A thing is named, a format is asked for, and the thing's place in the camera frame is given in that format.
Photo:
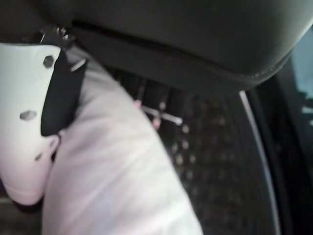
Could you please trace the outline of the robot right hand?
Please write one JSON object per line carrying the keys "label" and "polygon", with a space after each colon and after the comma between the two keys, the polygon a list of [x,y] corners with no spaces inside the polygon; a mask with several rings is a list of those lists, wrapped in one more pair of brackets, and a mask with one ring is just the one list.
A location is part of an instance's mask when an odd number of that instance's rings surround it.
{"label": "robot right hand", "polygon": [[33,206],[61,166],[58,146],[104,125],[78,123],[91,60],[200,94],[275,74],[313,23],[310,0],[3,0],[0,3],[0,179]]}

